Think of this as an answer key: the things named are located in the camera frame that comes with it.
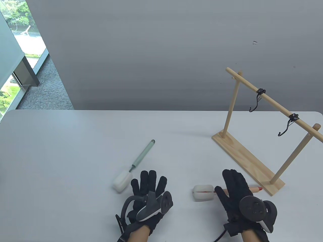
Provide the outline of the person's right hand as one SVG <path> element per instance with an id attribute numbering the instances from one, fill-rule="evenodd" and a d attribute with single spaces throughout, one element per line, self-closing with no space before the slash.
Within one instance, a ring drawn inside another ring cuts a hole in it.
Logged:
<path id="1" fill-rule="evenodd" d="M 225 230 L 231 237 L 249 229 L 263 232 L 258 223 L 246 219 L 239 209 L 239 203 L 244 197 L 253 196 L 244 176 L 234 169 L 223 170 L 222 176 L 229 195 L 220 186 L 216 186 L 214 190 L 227 213 L 228 223 L 224 224 Z"/>

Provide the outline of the person's left hand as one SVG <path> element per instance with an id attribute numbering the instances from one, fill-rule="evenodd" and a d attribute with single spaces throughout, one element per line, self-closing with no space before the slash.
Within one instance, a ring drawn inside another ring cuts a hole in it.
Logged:
<path id="1" fill-rule="evenodd" d="M 161 176 L 158 184 L 156 184 L 155 170 L 150 170 L 149 172 L 143 170 L 140 174 L 140 182 L 138 182 L 138 179 L 135 178 L 131 181 L 133 194 L 141 197 L 147 195 L 149 191 L 155 192 L 156 197 L 159 197 L 165 192 L 166 184 L 167 178 L 165 176 Z M 134 223 L 136 221 L 136 214 L 144 206 L 145 204 L 143 202 L 134 201 L 133 209 L 127 214 L 127 218 L 129 219 L 130 223 Z M 141 223 L 143 224 L 143 227 L 149 228 L 149 235 L 151 235 L 162 218 L 163 215 L 158 213 Z"/>

